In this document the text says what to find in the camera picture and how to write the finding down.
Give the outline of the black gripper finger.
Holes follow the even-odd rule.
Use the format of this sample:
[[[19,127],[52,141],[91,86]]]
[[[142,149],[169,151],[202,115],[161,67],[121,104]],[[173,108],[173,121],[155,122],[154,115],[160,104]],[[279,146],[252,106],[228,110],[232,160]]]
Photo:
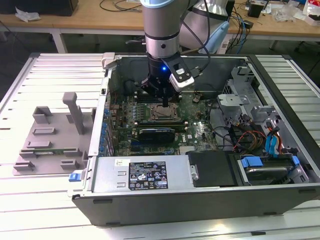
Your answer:
[[[147,77],[141,82],[140,87],[149,95],[161,101],[162,106],[166,106],[166,95],[162,83],[157,78]]]
[[[168,107],[169,101],[175,95],[175,89],[173,87],[166,87],[165,88],[165,106]]]

